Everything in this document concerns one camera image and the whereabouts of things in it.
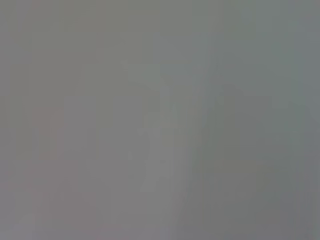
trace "blurry background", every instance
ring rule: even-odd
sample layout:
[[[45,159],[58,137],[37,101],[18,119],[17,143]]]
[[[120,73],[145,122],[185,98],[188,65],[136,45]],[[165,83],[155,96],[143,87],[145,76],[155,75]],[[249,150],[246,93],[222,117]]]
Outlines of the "blurry background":
[[[318,7],[1,1],[0,239],[317,239]]]

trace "gray wall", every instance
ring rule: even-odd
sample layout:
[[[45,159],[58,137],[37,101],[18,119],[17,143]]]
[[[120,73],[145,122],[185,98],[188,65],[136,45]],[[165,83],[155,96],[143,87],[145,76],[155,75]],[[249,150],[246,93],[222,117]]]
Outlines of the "gray wall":
[[[317,7],[1,1],[0,240],[316,239]]]

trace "gray surface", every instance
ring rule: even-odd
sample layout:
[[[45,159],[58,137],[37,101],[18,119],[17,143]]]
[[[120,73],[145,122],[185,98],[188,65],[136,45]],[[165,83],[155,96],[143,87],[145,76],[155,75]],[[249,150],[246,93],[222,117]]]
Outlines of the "gray surface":
[[[0,240],[313,240],[317,3],[0,2]]]

